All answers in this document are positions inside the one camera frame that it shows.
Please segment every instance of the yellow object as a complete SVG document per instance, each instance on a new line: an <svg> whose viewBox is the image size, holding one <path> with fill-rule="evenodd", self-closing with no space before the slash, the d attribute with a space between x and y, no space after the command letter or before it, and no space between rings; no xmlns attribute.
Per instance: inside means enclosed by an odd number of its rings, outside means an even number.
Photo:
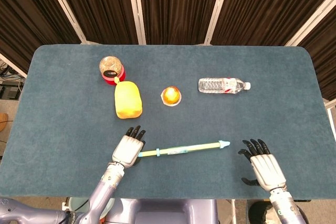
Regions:
<svg viewBox="0 0 336 224"><path fill-rule="evenodd" d="M181 93L177 87L170 86L162 91L161 99L165 105L175 106L181 101Z"/></svg>
<svg viewBox="0 0 336 224"><path fill-rule="evenodd" d="M121 119L137 118L142 113L140 92L134 82L121 81L114 78L117 86L114 91L114 102L117 116Z"/></svg>
<svg viewBox="0 0 336 224"><path fill-rule="evenodd" d="M211 143L211 144L198 144L198 145L192 145L192 146L181 146L181 147L174 147L174 148L168 148L160 150L160 155L169 155L169 153L173 153L174 151L176 154L178 153L187 153L187 152L195 152L195 151L202 151L206 149L214 149L219 148L220 143ZM149 156L157 156L158 151L146 151L142 152L141 157L149 157Z"/></svg>

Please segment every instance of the straw tip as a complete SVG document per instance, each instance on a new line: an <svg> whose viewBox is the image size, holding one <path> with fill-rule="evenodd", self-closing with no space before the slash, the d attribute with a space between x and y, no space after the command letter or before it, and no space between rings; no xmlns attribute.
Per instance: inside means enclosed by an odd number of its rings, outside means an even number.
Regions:
<svg viewBox="0 0 336 224"><path fill-rule="evenodd" d="M228 141L222 141L222 140L219 140L219 143L220 143L220 149L223 149L225 146L229 146L230 145L230 142Z"/></svg>

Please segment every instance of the yellow sponge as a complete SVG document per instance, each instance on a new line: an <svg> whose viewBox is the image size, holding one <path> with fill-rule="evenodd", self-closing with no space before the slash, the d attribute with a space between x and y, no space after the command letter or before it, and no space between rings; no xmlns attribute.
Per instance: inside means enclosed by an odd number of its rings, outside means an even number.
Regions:
<svg viewBox="0 0 336 224"><path fill-rule="evenodd" d="M140 92L134 82L114 79L117 86L114 92L114 102L117 116L121 119L137 118L142 113Z"/></svg>

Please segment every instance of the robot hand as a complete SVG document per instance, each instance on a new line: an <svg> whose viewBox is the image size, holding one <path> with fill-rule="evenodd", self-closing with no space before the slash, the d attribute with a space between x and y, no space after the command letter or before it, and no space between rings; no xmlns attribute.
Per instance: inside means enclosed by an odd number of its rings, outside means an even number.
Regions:
<svg viewBox="0 0 336 224"><path fill-rule="evenodd" d="M138 154L145 145L145 141L142 141L141 138L146 132L143 130L137 136L139 129L140 126L137 126L134 130L133 127L128 129L112 154L113 162L121 164L124 168L131 167L135 161L139 162L140 159L137 160Z"/></svg>
<svg viewBox="0 0 336 224"><path fill-rule="evenodd" d="M286 179L275 157L269 152L267 145L261 139L258 142L251 139L253 145L246 140L243 143L250 150L240 150L238 154L244 154L252 164L252 168L257 176L255 180L242 178L242 181L249 186L261 186L266 191L272 191L275 188L286 190Z"/></svg>

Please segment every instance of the cable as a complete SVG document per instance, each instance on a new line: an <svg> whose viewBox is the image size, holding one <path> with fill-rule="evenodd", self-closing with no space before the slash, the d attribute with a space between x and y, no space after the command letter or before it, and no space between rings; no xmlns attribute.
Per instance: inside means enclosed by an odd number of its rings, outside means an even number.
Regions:
<svg viewBox="0 0 336 224"><path fill-rule="evenodd" d="M82 205L80 205L77 209L75 209L73 212L76 212L77 210L79 210L82 206L84 206L87 202L89 201L89 199L87 199ZM70 218L71 214L68 214L61 222L57 223L57 224L62 224L65 221L67 221Z"/></svg>
<svg viewBox="0 0 336 224"><path fill-rule="evenodd" d="M8 70L9 70L9 66L7 65L7 67L5 67L4 69L1 70L0 76L3 75L4 73L6 73Z"/></svg>
<svg viewBox="0 0 336 224"><path fill-rule="evenodd" d="M1 77L5 77L5 78L18 78L18 79L24 79L24 77L22 76L18 76L17 74L2 74L0 75Z"/></svg>
<svg viewBox="0 0 336 224"><path fill-rule="evenodd" d="M87 199L82 205L80 205L79 207L77 207L77 209L75 209L74 212L76 212L77 210L79 210L80 208L82 208L82 206L84 206L88 201L89 201L89 199Z"/></svg>
<svg viewBox="0 0 336 224"><path fill-rule="evenodd" d="M2 121L0 123L6 123L6 122L13 122L14 120L7 120L7 121Z"/></svg>
<svg viewBox="0 0 336 224"><path fill-rule="evenodd" d="M6 81L16 81L16 80L22 80L24 78L18 78L16 76L0 76L1 79L4 79Z"/></svg>
<svg viewBox="0 0 336 224"><path fill-rule="evenodd" d="M19 85L18 85L17 87L19 88L20 93L22 93L22 90L21 90L21 88L20 88L20 84L21 84L21 80L19 81Z"/></svg>
<svg viewBox="0 0 336 224"><path fill-rule="evenodd" d="M7 78L4 78L4 77L1 77L1 76L0 76L0 80L3 80L3 81L17 81L17 80L23 80L23 79L22 79L22 78L7 79Z"/></svg>

